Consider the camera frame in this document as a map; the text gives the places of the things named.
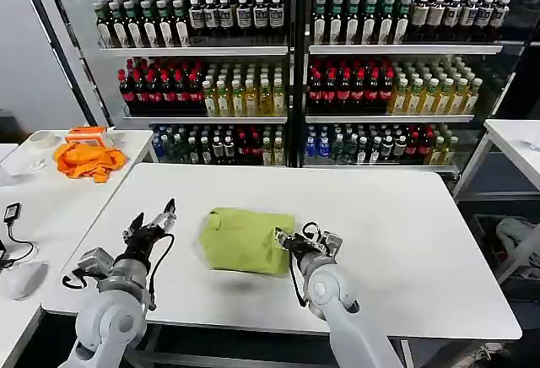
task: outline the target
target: white table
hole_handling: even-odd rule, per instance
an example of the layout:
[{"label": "white table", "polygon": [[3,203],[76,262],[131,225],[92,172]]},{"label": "white table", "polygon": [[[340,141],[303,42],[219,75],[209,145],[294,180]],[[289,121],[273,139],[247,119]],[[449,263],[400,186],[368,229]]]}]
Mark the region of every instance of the white table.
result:
[{"label": "white table", "polygon": [[[531,184],[540,190],[540,151],[531,148],[531,143],[540,133],[540,121],[489,119],[484,126],[487,132],[480,140],[452,193],[456,201],[459,201],[462,193],[466,191],[493,145],[496,145]],[[495,271],[497,280],[502,283],[510,277],[516,268],[526,263],[538,245],[540,245],[540,225]]]},{"label": "white table", "polygon": [[[176,199],[176,243],[156,274],[150,322],[269,332],[327,332],[301,310],[290,277],[210,271],[195,240],[214,207],[293,214],[342,236],[337,261],[358,280],[359,303],[392,337],[516,339],[521,329],[441,181],[399,170],[308,170],[207,165],[137,165],[62,274],[101,246],[125,249],[122,231],[141,211],[151,220]],[[155,263],[167,245],[159,242]],[[42,304],[74,314],[94,285],[69,290],[58,276]]]},{"label": "white table", "polygon": [[[53,132],[62,137],[66,133]],[[41,316],[46,286],[56,279],[127,174],[151,148],[150,131],[115,134],[116,146],[129,160],[120,170],[113,171],[105,184],[96,184],[91,178],[72,180],[58,172],[52,154],[62,143],[60,140],[55,147],[45,150],[33,149],[26,141],[2,162],[17,184],[0,187],[0,212],[10,203],[21,202],[21,215],[14,223],[13,235],[33,241],[38,248],[34,260],[47,262],[49,270],[43,285],[25,300],[15,301],[0,294],[0,321],[5,327],[0,331],[0,366],[13,366],[16,362]],[[39,158],[46,159],[46,167],[28,172],[28,165]],[[5,225],[0,226],[0,239],[8,252],[16,252],[15,257],[24,253],[25,245],[7,238]],[[5,273],[9,271],[2,271],[0,280]]]}]

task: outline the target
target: white label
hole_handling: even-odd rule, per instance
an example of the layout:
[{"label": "white label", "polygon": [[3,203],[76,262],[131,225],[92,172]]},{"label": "white label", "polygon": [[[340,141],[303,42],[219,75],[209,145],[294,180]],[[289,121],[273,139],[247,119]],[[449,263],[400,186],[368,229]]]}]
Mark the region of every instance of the white label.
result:
[{"label": "white label", "polygon": [[408,20],[399,19],[396,24],[396,34],[394,35],[394,45],[401,45],[405,32],[407,31]]},{"label": "white label", "polygon": [[144,47],[143,38],[141,37],[141,32],[139,31],[138,26],[136,24],[129,24],[127,28],[129,29],[129,33],[132,34],[135,47]]},{"label": "white label", "polygon": [[241,97],[235,97],[233,99],[233,106],[235,107],[235,116],[242,116],[243,110],[242,110],[242,98]]},{"label": "white label", "polygon": [[273,28],[282,28],[284,26],[284,8],[270,7],[270,26]]},{"label": "white label", "polygon": [[315,29],[313,31],[313,42],[316,45],[322,44],[322,38],[324,37],[324,19],[318,19],[315,21]]},{"label": "white label", "polygon": [[204,100],[204,104],[206,105],[208,116],[216,116],[216,105],[213,103],[213,99],[207,98]]},{"label": "white label", "polygon": [[358,29],[358,20],[357,19],[349,19],[347,22],[347,36],[345,38],[345,43],[348,45],[352,45],[354,43],[354,39],[356,39],[356,30]]},{"label": "white label", "polygon": [[266,28],[268,26],[268,8],[253,8],[253,20],[255,27]]},{"label": "white label", "polygon": [[374,151],[373,153],[371,153],[370,164],[376,163],[378,158],[379,158],[379,152],[378,151]]},{"label": "white label", "polygon": [[105,45],[105,48],[110,49],[113,47],[112,40],[111,40],[111,33],[109,33],[109,28],[107,28],[106,24],[98,24],[98,31],[101,35],[101,40],[103,40],[103,44]]},{"label": "white label", "polygon": [[375,27],[374,19],[367,19],[364,22],[364,28],[362,29],[362,44],[369,45],[371,42],[371,35],[373,34],[373,28]]},{"label": "white label", "polygon": [[264,165],[272,165],[272,153],[262,152],[262,163]]},{"label": "white label", "polygon": [[420,115],[431,115],[431,106],[435,102],[435,95],[426,95]]},{"label": "white label", "polygon": [[446,105],[448,105],[448,99],[450,97],[448,95],[441,95],[439,103],[437,104],[437,107],[435,108],[435,114],[436,115],[444,115]]},{"label": "white label", "polygon": [[381,31],[379,32],[379,44],[385,45],[388,42],[390,28],[392,27],[391,19],[383,19],[381,22]]},{"label": "white label", "polygon": [[155,33],[154,24],[144,24],[144,30],[146,30],[146,35],[148,36],[148,42],[150,43],[150,47],[158,47],[158,36]]},{"label": "white label", "polygon": [[163,41],[165,42],[166,47],[172,47],[174,43],[172,42],[172,32],[170,31],[170,25],[166,22],[161,22],[159,24],[161,28],[161,34],[163,35]]},{"label": "white label", "polygon": [[330,44],[336,45],[339,39],[339,31],[341,29],[341,20],[333,19],[330,23]]},{"label": "white label", "polygon": [[129,47],[126,30],[123,24],[115,24],[115,32],[122,47]]},{"label": "white label", "polygon": [[257,116],[257,103],[254,100],[246,101],[246,109],[248,116]]},{"label": "white label", "polygon": [[178,37],[180,38],[180,44],[182,47],[189,46],[189,36],[187,35],[187,26],[185,22],[176,22],[176,30],[178,31]]},{"label": "white label", "polygon": [[233,10],[231,8],[219,9],[219,24],[222,28],[232,28],[235,24],[233,20]]}]

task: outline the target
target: green towel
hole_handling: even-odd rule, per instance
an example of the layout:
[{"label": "green towel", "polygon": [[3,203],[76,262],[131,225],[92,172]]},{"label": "green towel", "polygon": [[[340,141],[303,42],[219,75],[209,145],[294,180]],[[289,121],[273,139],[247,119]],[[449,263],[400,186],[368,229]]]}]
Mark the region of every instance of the green towel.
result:
[{"label": "green towel", "polygon": [[284,274],[289,271],[288,253],[274,237],[276,227],[292,233],[294,217],[215,208],[199,243],[211,268]]}]

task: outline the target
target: computer mouse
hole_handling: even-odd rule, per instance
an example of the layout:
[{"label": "computer mouse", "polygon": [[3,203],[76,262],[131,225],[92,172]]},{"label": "computer mouse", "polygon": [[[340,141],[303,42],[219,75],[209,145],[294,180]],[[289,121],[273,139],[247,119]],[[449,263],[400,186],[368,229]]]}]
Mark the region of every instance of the computer mouse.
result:
[{"label": "computer mouse", "polygon": [[0,273],[0,291],[13,300],[32,295],[43,283],[49,266],[45,262],[22,262]]}]

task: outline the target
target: orange cloth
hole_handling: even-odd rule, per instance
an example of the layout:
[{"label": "orange cloth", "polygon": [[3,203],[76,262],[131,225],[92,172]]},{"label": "orange cloth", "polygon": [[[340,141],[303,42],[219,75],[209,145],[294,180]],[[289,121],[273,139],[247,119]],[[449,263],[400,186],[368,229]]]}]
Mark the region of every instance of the orange cloth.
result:
[{"label": "orange cloth", "polygon": [[94,182],[106,182],[111,170],[120,170],[127,157],[119,149],[68,143],[55,151],[54,160],[58,170],[69,178],[92,176]]}]

